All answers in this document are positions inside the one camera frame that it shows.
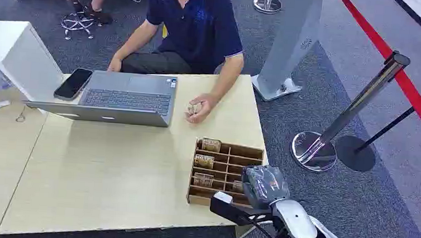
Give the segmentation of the person's left hand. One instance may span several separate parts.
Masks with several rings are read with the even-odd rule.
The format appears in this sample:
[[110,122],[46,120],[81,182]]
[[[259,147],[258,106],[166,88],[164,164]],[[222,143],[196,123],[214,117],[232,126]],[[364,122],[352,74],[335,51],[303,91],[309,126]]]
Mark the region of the person's left hand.
[[220,98],[211,93],[204,93],[189,101],[189,105],[201,106],[195,114],[185,113],[186,120],[190,123],[201,123],[211,113],[212,109],[218,104]]

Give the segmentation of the person's right hand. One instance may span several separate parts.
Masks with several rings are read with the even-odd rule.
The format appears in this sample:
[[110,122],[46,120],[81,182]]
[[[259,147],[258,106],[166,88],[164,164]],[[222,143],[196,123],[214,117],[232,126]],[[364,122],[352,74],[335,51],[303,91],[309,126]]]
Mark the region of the person's right hand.
[[113,58],[109,63],[108,72],[120,72],[122,68],[122,60],[120,58]]

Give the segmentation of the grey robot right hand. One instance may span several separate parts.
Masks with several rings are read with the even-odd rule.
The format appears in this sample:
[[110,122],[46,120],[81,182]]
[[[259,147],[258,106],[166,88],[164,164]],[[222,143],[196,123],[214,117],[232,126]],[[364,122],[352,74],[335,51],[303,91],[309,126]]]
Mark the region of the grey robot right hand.
[[241,175],[243,191],[254,209],[265,210],[275,201],[291,198],[288,181],[276,166],[249,165]]

